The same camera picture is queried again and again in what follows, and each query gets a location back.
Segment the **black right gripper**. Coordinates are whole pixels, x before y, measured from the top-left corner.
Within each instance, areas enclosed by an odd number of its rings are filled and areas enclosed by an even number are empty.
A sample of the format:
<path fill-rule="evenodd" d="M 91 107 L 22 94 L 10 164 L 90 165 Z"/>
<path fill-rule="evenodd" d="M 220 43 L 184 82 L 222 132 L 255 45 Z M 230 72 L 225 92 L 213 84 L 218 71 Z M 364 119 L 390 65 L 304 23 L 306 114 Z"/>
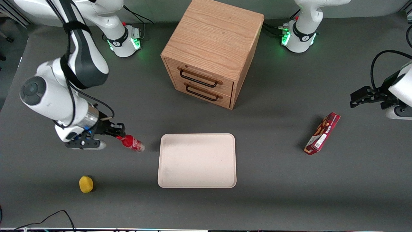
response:
<path fill-rule="evenodd" d="M 102 121 L 107 115 L 98 112 L 97 123 L 89 130 L 86 130 L 86 136 L 97 135 L 109 135 L 115 138 L 124 138 L 125 137 L 125 125 L 123 123 L 114 124 L 110 120 Z"/>

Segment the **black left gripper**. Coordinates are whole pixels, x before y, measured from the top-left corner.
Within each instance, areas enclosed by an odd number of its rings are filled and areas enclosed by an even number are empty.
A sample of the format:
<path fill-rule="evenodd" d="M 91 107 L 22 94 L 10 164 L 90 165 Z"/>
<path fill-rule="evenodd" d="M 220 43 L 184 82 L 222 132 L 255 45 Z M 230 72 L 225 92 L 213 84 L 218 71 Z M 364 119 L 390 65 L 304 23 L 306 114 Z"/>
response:
<path fill-rule="evenodd" d="M 389 77 L 387 77 L 382 85 L 378 88 L 376 88 L 375 85 L 375 80 L 373 76 L 373 88 L 370 86 L 364 86 L 357 91 L 354 91 L 353 93 L 350 94 L 350 108 L 355 108 L 361 104 L 366 104 L 366 103 L 375 103 L 375 100 L 382 101 L 381 102 L 381 109 L 386 110 L 392 106 L 398 106 L 402 105 L 402 101 L 400 101 L 394 94 L 392 94 L 389 91 L 389 87 L 391 87 L 392 84 L 395 83 L 396 79 L 398 78 L 398 75 L 400 73 L 400 70 L 397 72 L 393 73 Z"/>

